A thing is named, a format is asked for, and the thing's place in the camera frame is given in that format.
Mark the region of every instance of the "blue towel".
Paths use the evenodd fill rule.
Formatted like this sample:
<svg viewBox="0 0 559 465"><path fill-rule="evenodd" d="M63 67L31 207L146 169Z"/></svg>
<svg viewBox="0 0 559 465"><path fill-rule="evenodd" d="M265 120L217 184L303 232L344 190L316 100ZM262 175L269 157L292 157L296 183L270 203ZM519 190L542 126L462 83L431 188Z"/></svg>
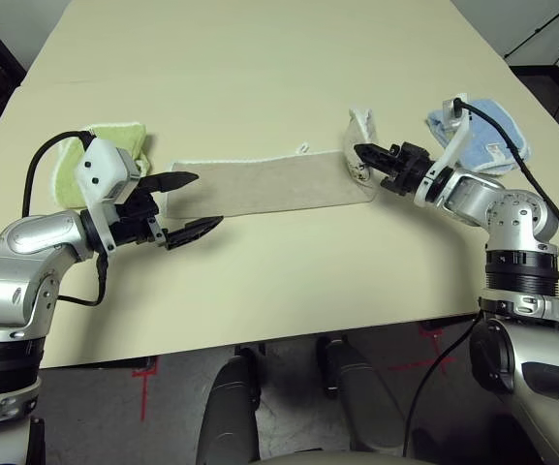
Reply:
<svg viewBox="0 0 559 465"><path fill-rule="evenodd" d="M512 117L493 100L474 100L471 105L482 110L497 121L512 138L518 147L520 158L527 160L531 149L526 139L520 133ZM453 133L443 128L443 111L438 109L427 115L427 125L432 135L444 147L450 142ZM460 154L460 166L465 170L483 172L486 174L504 174L517 167L512 153L499 136L499 133L476 114L471 116L471 138L463 153Z"/></svg>

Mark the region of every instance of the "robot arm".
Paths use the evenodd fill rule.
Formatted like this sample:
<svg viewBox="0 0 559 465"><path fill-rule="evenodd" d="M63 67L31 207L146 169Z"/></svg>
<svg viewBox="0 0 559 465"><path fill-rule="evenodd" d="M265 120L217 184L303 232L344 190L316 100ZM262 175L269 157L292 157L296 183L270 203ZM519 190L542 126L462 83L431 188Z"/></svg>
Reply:
<svg viewBox="0 0 559 465"><path fill-rule="evenodd" d="M66 271L99 254L99 298L108 256L130 242L156 242L170 250L211 231L222 217L201 218L177 232L162 229L153 192L185 186L198 177L164 172L140 178L133 160L103 139L93 139L76 178L87 209L22 218L0 235L0 463L40 459L44 427L30 419L40 388L43 346Z"/></svg>
<svg viewBox="0 0 559 465"><path fill-rule="evenodd" d="M428 177L433 162L410 143L355 151L388 176L383 187L405 195L425 186L426 202L489 232L484 320L470 344L473 375L510 405L543 460L559 464L558 249L548 242L556 218L539 196L479 174L445 167Z"/></svg>

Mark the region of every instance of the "wall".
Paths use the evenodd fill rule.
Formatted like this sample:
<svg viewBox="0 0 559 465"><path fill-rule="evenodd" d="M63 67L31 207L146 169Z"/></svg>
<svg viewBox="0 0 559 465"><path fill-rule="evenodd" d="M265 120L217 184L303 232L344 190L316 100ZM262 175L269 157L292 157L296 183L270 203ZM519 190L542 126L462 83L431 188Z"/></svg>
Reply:
<svg viewBox="0 0 559 465"><path fill-rule="evenodd" d="M0 38L28 69L70 0L0 0Z"/></svg>
<svg viewBox="0 0 559 465"><path fill-rule="evenodd" d="M70 0L0 0L0 37L29 68ZM499 53L510 51L559 11L559 0L452 0ZM559 18L517 51L511 65L552 64L559 52Z"/></svg>
<svg viewBox="0 0 559 465"><path fill-rule="evenodd" d="M511 51L559 11L559 0L451 1L500 55ZM510 65L551 65L558 53L559 18L507 61Z"/></svg>

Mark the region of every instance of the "table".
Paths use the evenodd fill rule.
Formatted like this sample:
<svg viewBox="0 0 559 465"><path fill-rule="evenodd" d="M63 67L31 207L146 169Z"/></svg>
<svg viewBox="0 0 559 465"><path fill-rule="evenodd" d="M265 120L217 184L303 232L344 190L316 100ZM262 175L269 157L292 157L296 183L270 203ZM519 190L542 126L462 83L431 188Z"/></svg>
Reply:
<svg viewBox="0 0 559 465"><path fill-rule="evenodd" d="M74 0L0 119L0 232L19 216L31 156L61 131L142 121L157 172L177 158L278 156L304 140L338 148L357 104L374 109L381 144L408 140L437 158L424 117L461 91L514 116L559 204L559 126L447 0ZM33 213L58 210L56 158L38 169ZM528 187L519 172L502 180ZM486 239L381 192L228 218L172 252L123 247L101 306L58 303L42 366L474 312ZM62 294L93 297L94 273L76 265Z"/></svg>

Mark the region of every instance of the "black cable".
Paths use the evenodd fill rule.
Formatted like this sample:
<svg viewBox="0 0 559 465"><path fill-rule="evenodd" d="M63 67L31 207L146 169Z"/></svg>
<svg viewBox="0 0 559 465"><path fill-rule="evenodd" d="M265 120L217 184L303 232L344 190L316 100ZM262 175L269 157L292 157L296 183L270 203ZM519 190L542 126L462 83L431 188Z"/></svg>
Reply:
<svg viewBox="0 0 559 465"><path fill-rule="evenodd" d="M31 159L31 162L29 162L29 167L27 168L27 176L25 177L25 189L23 191L23 207L20 212L21 218L29 216L29 204L31 202L31 191L34 187L34 175L36 174L36 168L42 160L43 155L45 155L45 153L47 153L47 150L53 147L56 143L67 138L79 138L81 140L81 143L83 144L83 148L87 150L90 142L92 141L92 139L94 139L94 135L89 131L67 131L50 138L42 144L42 146L38 149L36 154Z"/></svg>
<svg viewBox="0 0 559 465"><path fill-rule="evenodd" d="M53 147L56 143L61 140L68 138L79 138L83 149L87 150L91 141L95 136L89 131L67 131L65 133L58 134L47 140L41 145L38 151L34 154L27 168L27 176L25 177L25 189L23 191L23 206L20 213L22 218L29 216L29 206L31 203L31 191L34 187L34 175L36 174L36 168L42 160L43 156L47 151ZM57 300L63 300L65 302L77 303L78 305L85 305L88 307L95 307L99 305L103 298L105 298L105 292L107 291L107 268L109 267L108 256L106 253L99 254L96 259L96 269L98 271L98 297L96 300L84 300L82 298L70 297L68 295L60 295Z"/></svg>
<svg viewBox="0 0 559 465"><path fill-rule="evenodd" d="M68 295L60 295L57 300L65 302L77 303L78 305L85 305L86 307L95 307L100 305L105 298L107 292L107 268L109 267L109 258L107 253L99 254L96 259L96 270L98 271L98 297L96 300L84 300L82 298L70 297Z"/></svg>
<svg viewBox="0 0 559 465"><path fill-rule="evenodd" d="M529 171L527 166L524 164L524 160L522 160L522 158L520 158L520 154L518 152L518 147L515 146L515 144L512 141L512 138L510 138L510 136L508 136L508 134L505 132L505 130L501 127L501 125L499 123L497 123L492 117L488 116L486 113L481 111L479 108L475 108L472 105L469 105L469 104L463 102L459 98L453 99L453 108L456 109L456 110L467 109L470 112L476 114L481 119L483 119L486 123L490 124L494 129L496 129L496 131L501 135L501 137L503 138L505 143L508 145L508 149L512 153L512 156L515 159L515 162L518 163L518 166L520 167L520 171L522 171L524 176L527 178L527 181L529 181L529 184L531 184L533 186L533 188L537 191L537 193L540 194L543 201L546 203L546 205L548 205L548 208L550 208L552 213L554 213L554 216L559 221L559 208L557 207L557 205L555 205L554 201L552 201L552 199L544 191L544 189L542 188L540 183L537 181L537 179L535 177L533 177L533 174Z"/></svg>
<svg viewBox="0 0 559 465"><path fill-rule="evenodd" d="M481 321L482 318L483 318L483 310L480 310L479 313L477 314L477 317L475 317L475 319L473 320L471 325L466 329L466 331L464 331L464 333L462 333L462 335L458 337L453 344L451 344L449 347L444 349L441 352L441 354L436 358L436 360L434 360L434 363L432 363L430 367L427 369L427 371L425 372L425 375L421 379L421 382L419 383L419 386L415 391L415 395L413 396L413 401L411 402L411 408L409 409L408 416L406 417L406 425L404 427L404 448L402 449L402 457L405 457L406 452L408 451L408 442L410 440L409 435L411 432L411 422L413 421L415 409L417 408L417 402L419 400L421 391L425 386L425 383L427 383L427 380L432 375L432 373L434 373L434 370L436 370L438 365L441 364L441 361L443 361L446 356L448 356L451 352L453 352L455 348L457 348L460 344L462 344L466 340L466 338L471 335L473 328L477 325L478 322Z"/></svg>

